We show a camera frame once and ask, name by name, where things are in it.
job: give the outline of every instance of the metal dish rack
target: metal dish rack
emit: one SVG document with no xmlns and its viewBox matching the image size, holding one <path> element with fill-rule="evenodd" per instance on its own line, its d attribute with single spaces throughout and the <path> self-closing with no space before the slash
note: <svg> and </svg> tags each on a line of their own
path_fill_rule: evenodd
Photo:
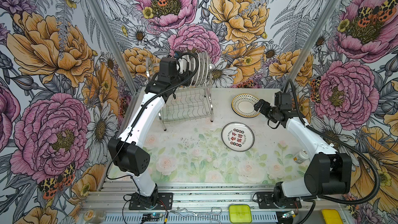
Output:
<svg viewBox="0 0 398 224">
<path fill-rule="evenodd" d="M 195 59 L 184 56 L 188 62 L 189 69 L 193 71 L 199 66 L 198 71 L 192 77 L 189 86 L 177 88 L 175 97 L 170 96 L 166 104 L 160 110 L 158 116 L 163 129 L 166 130 L 166 123 L 186 121 L 197 118 L 210 117 L 213 122 L 213 104 L 211 101 L 212 88 L 212 63 L 207 52 L 196 53 L 199 64 Z M 147 77 L 149 79 L 151 72 L 156 71 L 158 64 L 149 64 L 147 62 Z"/>
</svg>

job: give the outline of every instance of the orange flower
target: orange flower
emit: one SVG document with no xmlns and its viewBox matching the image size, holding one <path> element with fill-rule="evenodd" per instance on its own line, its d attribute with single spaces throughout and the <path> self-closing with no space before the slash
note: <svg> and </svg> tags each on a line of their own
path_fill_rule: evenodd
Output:
<svg viewBox="0 0 398 224">
<path fill-rule="evenodd" d="M 138 47 L 134 47 L 132 49 L 126 49 L 122 57 L 126 61 L 127 67 L 130 70 L 131 76 L 134 78 L 136 75 L 147 76 L 147 68 L 146 62 L 149 59 L 150 64 L 159 63 L 160 59 L 153 55 L 149 50 L 140 49 Z M 120 67 L 117 70 L 117 73 L 120 77 L 124 78 Z"/>
<path fill-rule="evenodd" d="M 46 75 L 42 83 L 52 80 L 55 73 L 66 76 L 72 87 L 78 87 L 84 77 L 94 72 L 93 52 L 83 34 L 69 22 L 69 32 L 64 47 L 64 57 L 59 57 L 58 25 L 54 16 L 44 19 L 41 15 L 23 12 L 15 14 L 14 22 L 25 35 L 8 34 L 7 47 L 21 66 L 19 71 L 24 75 Z"/>
<path fill-rule="evenodd" d="M 119 114 L 119 92 L 117 82 L 111 75 L 112 70 L 101 62 L 101 66 L 95 71 L 95 76 L 87 77 L 82 88 L 83 102 L 89 106 L 103 106 L 105 102 L 111 105 L 111 110 L 116 116 Z"/>
<path fill-rule="evenodd" d="M 305 98 L 303 95 L 299 99 L 299 96 L 297 96 L 297 102 L 299 105 L 300 112 L 305 116 L 308 123 L 311 123 L 310 99 Z M 296 109 L 296 104 L 295 104 L 294 100 L 292 100 L 292 106 L 293 106 L 293 109 Z"/>
<path fill-rule="evenodd" d="M 256 36 L 264 33 L 264 27 L 269 15 L 267 3 L 253 9 L 249 13 L 240 14 L 244 9 L 251 7 L 254 2 L 259 0 L 211 0 L 209 11 L 217 19 L 215 23 L 224 22 L 227 27 L 225 39 L 232 42 L 252 43 Z"/>
<path fill-rule="evenodd" d="M 286 53 L 282 53 L 280 56 L 277 56 L 276 59 L 278 61 L 272 63 L 269 66 L 269 75 L 277 76 L 278 78 L 280 78 L 283 75 L 290 73 L 293 65 L 299 57 L 300 51 L 301 49 L 295 50 L 294 52 L 288 51 Z M 301 87 L 304 87 L 307 83 L 310 82 L 309 79 L 312 77 L 313 61 L 314 56 L 310 54 L 297 74 L 296 82 Z"/>
<path fill-rule="evenodd" d="M 361 128 L 359 136 L 368 153 L 365 154 L 379 170 L 381 186 L 377 195 L 369 201 L 373 204 L 378 198 L 379 209 L 391 211 L 398 206 L 398 143 L 389 137 L 380 127 Z M 351 174 L 351 194 L 362 198 L 370 193 L 375 185 L 372 172 L 369 166 L 360 157 L 359 167 Z"/>
<path fill-rule="evenodd" d="M 72 192 L 75 193 L 75 196 L 69 198 L 69 202 L 76 205 L 84 201 L 90 191 L 97 191 L 97 186 L 100 183 L 104 171 L 104 164 L 94 164 L 88 167 L 82 174 L 82 178 L 73 184 Z"/>
<path fill-rule="evenodd" d="M 51 207 L 46 207 L 46 210 L 34 207 L 14 224 L 57 224 L 57 213 L 58 211 Z"/>
<path fill-rule="evenodd" d="M 234 61 L 231 67 L 237 67 L 237 73 L 234 74 L 234 84 L 246 81 L 255 73 L 255 70 L 260 70 L 264 50 L 264 46 L 256 47 L 255 45 L 249 45 L 246 47 L 246 45 L 241 42 L 226 46 L 222 54 L 233 58 Z"/>
</svg>

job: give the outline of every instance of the white plate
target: white plate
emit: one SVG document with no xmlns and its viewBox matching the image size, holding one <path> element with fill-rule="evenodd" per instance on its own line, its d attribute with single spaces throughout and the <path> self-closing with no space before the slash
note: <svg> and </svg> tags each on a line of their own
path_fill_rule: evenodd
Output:
<svg viewBox="0 0 398 224">
<path fill-rule="evenodd" d="M 230 123 L 221 133 L 224 144 L 236 152 L 244 152 L 254 144 L 254 134 L 251 129 L 242 123 Z"/>
<path fill-rule="evenodd" d="M 250 94 L 237 95 L 232 100 L 232 110 L 239 116 L 245 118 L 256 117 L 260 113 L 254 110 L 254 105 L 259 101 L 257 97 Z"/>
</svg>

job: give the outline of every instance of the table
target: table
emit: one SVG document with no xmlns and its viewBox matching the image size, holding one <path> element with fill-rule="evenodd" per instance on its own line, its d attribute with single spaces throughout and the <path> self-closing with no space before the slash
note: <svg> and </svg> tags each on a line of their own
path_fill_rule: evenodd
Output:
<svg viewBox="0 0 398 224">
<path fill-rule="evenodd" d="M 166 124 L 167 131 L 163 131 L 155 119 L 144 144 L 144 150 L 150 154 L 148 170 L 152 179 L 156 183 L 274 185 L 303 177 L 309 160 L 302 164 L 293 161 L 293 155 L 302 148 L 286 129 L 279 126 L 273 130 L 263 115 L 244 118 L 231 108 L 238 94 L 249 93 L 273 103 L 274 93 L 278 91 L 212 88 L 214 122 L 210 117 L 173 122 Z M 235 152 L 224 145 L 221 131 L 231 122 L 246 124 L 253 131 L 255 141 L 249 150 Z M 111 166 L 109 177 L 125 175 L 118 167 Z"/>
</svg>

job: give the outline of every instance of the plate in dish rack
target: plate in dish rack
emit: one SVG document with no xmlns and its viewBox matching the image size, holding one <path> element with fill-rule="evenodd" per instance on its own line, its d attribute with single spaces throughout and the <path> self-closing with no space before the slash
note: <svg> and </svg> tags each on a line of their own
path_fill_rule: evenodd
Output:
<svg viewBox="0 0 398 224">
<path fill-rule="evenodd" d="M 242 123 L 230 123 L 221 133 L 224 144 L 236 152 L 244 152 L 254 144 L 254 134 L 251 129 Z"/>
<path fill-rule="evenodd" d="M 250 94 L 240 94 L 237 95 L 232 100 L 232 110 L 242 117 L 252 118 L 256 117 L 260 113 L 254 110 L 254 105 L 259 101 L 257 97 Z"/>
</svg>

